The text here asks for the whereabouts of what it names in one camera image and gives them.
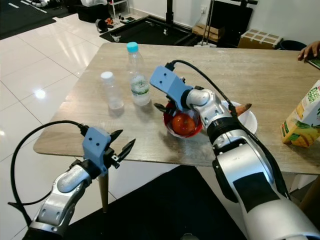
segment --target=human hand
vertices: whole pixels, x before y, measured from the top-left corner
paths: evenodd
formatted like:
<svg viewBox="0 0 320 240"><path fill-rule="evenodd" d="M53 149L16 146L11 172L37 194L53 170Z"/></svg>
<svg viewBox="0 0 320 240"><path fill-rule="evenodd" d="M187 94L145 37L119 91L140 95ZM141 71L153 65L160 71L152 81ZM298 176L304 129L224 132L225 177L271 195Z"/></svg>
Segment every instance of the human hand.
<svg viewBox="0 0 320 240"><path fill-rule="evenodd" d="M320 50L320 41L314 41L313 43L306 46L302 49L298 55L298 60L301 61L302 59L306 59L309 54L313 53L313 56L316 57L319 54Z"/></svg>

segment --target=bottle label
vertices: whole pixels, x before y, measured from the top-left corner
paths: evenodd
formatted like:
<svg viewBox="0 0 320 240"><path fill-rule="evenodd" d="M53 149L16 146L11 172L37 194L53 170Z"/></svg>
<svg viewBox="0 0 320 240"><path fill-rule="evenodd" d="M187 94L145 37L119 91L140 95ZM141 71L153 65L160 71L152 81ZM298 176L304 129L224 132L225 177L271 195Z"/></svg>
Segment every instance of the bottle label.
<svg viewBox="0 0 320 240"><path fill-rule="evenodd" d="M143 95L149 92L149 84L145 76L138 75L131 80L131 91L134 95Z"/></svg>

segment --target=white plate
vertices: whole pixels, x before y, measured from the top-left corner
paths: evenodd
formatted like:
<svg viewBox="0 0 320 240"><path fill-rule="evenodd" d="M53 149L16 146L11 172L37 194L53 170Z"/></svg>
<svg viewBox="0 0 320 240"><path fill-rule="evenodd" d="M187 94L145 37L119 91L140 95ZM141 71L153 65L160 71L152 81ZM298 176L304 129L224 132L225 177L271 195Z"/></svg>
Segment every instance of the white plate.
<svg viewBox="0 0 320 240"><path fill-rule="evenodd" d="M232 104L237 107L240 106L241 104L235 101L231 101ZM227 101L223 100L221 101L221 103L228 108L228 103ZM242 113L239 117L239 121L253 134L256 133L257 129L258 129L258 121L256 116L253 114L252 111L248 110L245 111L244 113Z"/></svg>

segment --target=red bowl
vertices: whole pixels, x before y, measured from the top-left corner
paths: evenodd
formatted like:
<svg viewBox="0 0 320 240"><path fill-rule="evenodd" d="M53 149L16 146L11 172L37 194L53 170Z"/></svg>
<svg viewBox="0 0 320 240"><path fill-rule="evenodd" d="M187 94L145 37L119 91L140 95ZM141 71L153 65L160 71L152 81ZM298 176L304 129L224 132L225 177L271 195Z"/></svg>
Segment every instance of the red bowl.
<svg viewBox="0 0 320 240"><path fill-rule="evenodd" d="M166 108L174 108L175 106L172 103L169 102L165 107ZM191 138L191 137L197 135L198 133L200 133L201 130L202 130L201 119L200 119L200 116L198 115L197 119L196 119L197 121L195 121L196 124L197 124L196 127L195 127L195 130L189 135L185 135L185 136L179 135L179 134L175 133L175 131L172 129L171 122L172 122L173 118L174 118L173 116L171 116L171 115L169 115L169 114L167 114L165 112L163 113L164 125L168 129L169 133L171 133L175 137L182 138L182 139Z"/></svg>

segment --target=tomato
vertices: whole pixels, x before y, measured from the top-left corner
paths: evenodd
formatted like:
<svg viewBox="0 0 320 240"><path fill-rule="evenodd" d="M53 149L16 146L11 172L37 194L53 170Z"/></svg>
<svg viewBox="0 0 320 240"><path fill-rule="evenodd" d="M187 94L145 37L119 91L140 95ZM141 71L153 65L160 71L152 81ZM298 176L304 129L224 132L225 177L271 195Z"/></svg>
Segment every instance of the tomato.
<svg viewBox="0 0 320 240"><path fill-rule="evenodd" d="M187 136L196 129L196 124L188 114L178 113L172 119L172 129L176 134Z"/></svg>

